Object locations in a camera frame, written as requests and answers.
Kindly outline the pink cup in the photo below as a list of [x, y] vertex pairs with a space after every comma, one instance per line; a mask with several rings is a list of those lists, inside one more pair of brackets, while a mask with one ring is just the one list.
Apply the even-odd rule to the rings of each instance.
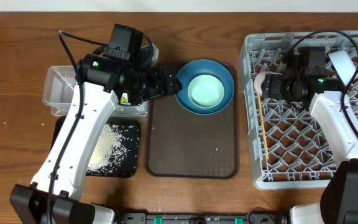
[[258, 96], [262, 96], [262, 83], [265, 80], [265, 76], [268, 74], [273, 74], [273, 75], [282, 75], [282, 73], [277, 73], [277, 72], [271, 72], [271, 71], [261, 71], [259, 72], [255, 79], [254, 79], [254, 89], [257, 93]]

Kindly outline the wooden chopstick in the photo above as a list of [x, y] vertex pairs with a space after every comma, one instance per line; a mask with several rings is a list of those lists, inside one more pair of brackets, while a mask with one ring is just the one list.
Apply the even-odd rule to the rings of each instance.
[[269, 161], [269, 149], [267, 147], [267, 138], [266, 138], [266, 133], [265, 133], [265, 125], [264, 125], [264, 116], [263, 116], [263, 110], [262, 110], [262, 102], [260, 99], [260, 95], [257, 94], [257, 99], [258, 99], [258, 104], [259, 104], [259, 113], [260, 113], [260, 125], [262, 127], [262, 137], [263, 137], [263, 141], [264, 141], [264, 148], [265, 148], [265, 155], [266, 155], [266, 160]]

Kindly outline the yellow green snack wrapper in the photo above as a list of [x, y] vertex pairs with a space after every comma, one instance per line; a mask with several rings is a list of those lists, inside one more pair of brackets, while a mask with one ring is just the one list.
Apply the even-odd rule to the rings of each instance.
[[122, 104], [122, 105], [128, 105], [129, 104], [129, 99], [128, 99], [128, 95], [127, 93], [123, 93], [120, 100], [119, 100], [119, 103]]

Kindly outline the light blue bowl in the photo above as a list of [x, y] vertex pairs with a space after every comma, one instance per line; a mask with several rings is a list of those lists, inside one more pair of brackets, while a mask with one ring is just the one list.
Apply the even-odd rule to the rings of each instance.
[[328, 56], [343, 84], [348, 85], [356, 71], [356, 67], [348, 53], [340, 50], [330, 53]]

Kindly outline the light green bowl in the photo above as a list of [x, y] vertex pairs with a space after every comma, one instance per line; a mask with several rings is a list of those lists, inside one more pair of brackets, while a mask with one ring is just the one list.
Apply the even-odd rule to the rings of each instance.
[[209, 109], [223, 100], [224, 86], [213, 75], [198, 75], [188, 85], [188, 97], [196, 106]]

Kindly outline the dark blue plate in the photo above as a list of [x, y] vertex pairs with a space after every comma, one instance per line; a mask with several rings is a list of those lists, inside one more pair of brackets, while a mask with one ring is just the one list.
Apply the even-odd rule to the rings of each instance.
[[[213, 75], [224, 86], [223, 100], [215, 107], [203, 109], [191, 102], [188, 97], [188, 85], [198, 75]], [[186, 110], [201, 115], [215, 114], [227, 107], [233, 99], [235, 83], [230, 71], [221, 63], [214, 60], [200, 59], [184, 65], [177, 73], [177, 77], [183, 85], [183, 89], [175, 95], [179, 104]]]

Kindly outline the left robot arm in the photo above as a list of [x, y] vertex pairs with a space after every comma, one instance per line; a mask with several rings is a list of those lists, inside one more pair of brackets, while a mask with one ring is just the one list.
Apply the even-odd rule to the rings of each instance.
[[183, 87], [169, 67], [153, 67], [154, 46], [141, 31], [116, 24], [107, 44], [73, 60], [76, 85], [55, 142], [29, 186], [17, 184], [10, 202], [22, 223], [113, 223], [115, 211], [81, 202], [96, 143], [123, 94], [131, 105], [176, 95]]

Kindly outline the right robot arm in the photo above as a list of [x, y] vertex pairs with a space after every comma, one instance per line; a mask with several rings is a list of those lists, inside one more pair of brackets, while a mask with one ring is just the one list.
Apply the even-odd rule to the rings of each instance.
[[334, 156], [336, 171], [321, 199], [290, 210], [290, 223], [358, 223], [358, 119], [347, 95], [358, 70], [349, 54], [300, 47], [283, 73], [259, 72], [258, 96], [303, 103], [318, 122]]

